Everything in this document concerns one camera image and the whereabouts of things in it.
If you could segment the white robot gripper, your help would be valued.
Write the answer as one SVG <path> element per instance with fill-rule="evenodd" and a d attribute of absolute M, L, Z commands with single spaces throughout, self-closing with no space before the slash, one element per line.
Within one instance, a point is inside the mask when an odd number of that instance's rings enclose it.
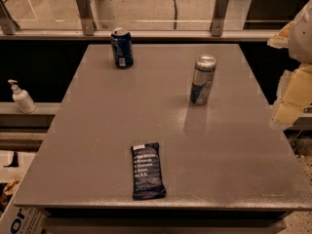
<path fill-rule="evenodd" d="M 271 124 L 290 127 L 312 103 L 312 64 L 308 64 L 312 63 L 312 0 L 267 45 L 289 48 L 290 57 L 302 62 L 295 71 L 284 71 L 272 108 Z"/>

